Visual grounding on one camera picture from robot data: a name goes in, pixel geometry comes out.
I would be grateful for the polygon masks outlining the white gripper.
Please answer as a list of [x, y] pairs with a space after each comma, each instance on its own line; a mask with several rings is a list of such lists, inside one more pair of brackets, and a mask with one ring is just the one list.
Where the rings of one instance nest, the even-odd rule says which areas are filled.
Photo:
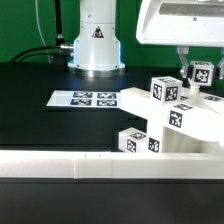
[[[174, 45], [188, 77], [188, 46], [224, 47], [224, 0], [143, 0], [136, 38], [141, 44]], [[224, 48], [215, 79], [224, 79]]]

